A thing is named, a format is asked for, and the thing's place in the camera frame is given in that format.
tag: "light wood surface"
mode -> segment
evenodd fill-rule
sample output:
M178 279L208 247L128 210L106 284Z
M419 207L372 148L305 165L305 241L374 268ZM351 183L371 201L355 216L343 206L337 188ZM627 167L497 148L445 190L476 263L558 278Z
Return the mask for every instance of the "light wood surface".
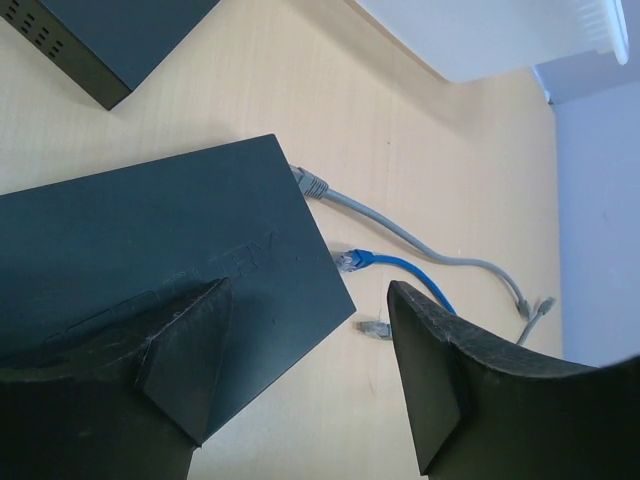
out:
M5 22L0 58L0 193L273 132L291 163L432 247L499 263L530 299L560 297L554 119L528 71L447 83L343 0L223 0L109 113ZM311 208L330 247L413 258L463 317L519 335L488 273ZM417 283L390 267L345 277L358 314L214 435L190 479L417 479L393 347L353 329L388 318L392 279ZM532 349L561 355L560 311Z

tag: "blue cable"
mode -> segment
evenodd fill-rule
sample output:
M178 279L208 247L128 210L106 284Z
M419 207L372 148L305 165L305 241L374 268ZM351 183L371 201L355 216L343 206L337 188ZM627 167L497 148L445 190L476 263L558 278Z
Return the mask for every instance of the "blue cable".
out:
M434 281L431 280L422 270L420 270L414 264L409 263L402 258L392 257L390 255L377 255L375 253L369 252L368 250L356 249L350 250L346 253L341 253L336 257L335 263L338 269L345 272L354 272L356 270L368 267L369 265L373 265L374 263L395 265L396 267L400 267L413 274L416 278L418 278L418 280L424 283L429 291L433 294L433 296L438 299L440 304L449 313L456 315L455 309L449 303L447 297L444 296L444 293L442 293L442 290L438 288Z

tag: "white plastic bin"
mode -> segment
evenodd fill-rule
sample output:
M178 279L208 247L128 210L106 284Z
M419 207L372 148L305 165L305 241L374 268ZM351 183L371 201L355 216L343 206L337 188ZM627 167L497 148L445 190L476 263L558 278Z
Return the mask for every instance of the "white plastic bin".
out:
M454 82L589 50L629 59L620 0L356 1Z

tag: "blue wall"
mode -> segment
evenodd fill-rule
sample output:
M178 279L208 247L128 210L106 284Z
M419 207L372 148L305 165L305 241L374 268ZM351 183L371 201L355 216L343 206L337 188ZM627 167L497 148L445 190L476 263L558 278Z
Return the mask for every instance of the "blue wall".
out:
M621 66L613 53L588 52L538 65L536 72L555 104L640 82L640 1L622 0L629 33L629 63Z
M565 358L640 353L640 82L555 107Z

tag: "black box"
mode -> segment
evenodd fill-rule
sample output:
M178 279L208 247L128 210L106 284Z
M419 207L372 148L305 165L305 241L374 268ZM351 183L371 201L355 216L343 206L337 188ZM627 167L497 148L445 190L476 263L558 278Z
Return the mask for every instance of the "black box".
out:
M212 434L354 312L274 136L0 196L0 367L230 278Z
M220 0L0 0L0 14L111 110Z

